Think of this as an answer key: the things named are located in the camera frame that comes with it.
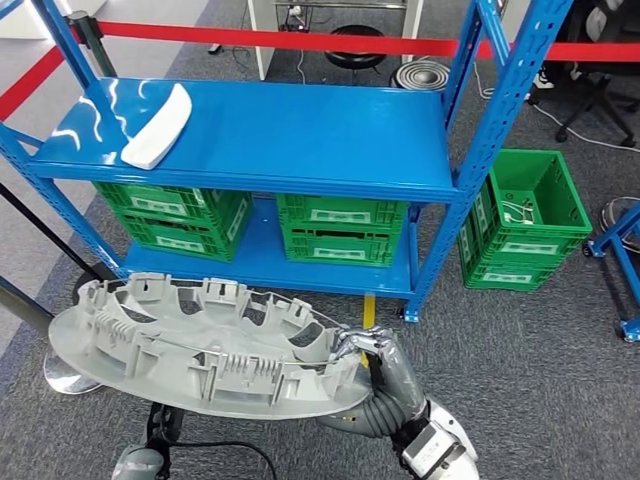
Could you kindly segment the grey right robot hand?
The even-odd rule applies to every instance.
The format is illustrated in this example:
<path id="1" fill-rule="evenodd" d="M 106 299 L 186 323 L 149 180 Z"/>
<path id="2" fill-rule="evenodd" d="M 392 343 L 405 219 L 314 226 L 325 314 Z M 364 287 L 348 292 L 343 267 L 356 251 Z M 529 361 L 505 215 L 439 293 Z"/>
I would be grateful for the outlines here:
<path id="1" fill-rule="evenodd" d="M 395 400 L 406 420 L 417 418 L 427 406 L 414 369 L 392 329 L 374 326 L 342 330 L 331 357 L 338 359 L 352 352 L 365 353 L 372 385 Z"/>

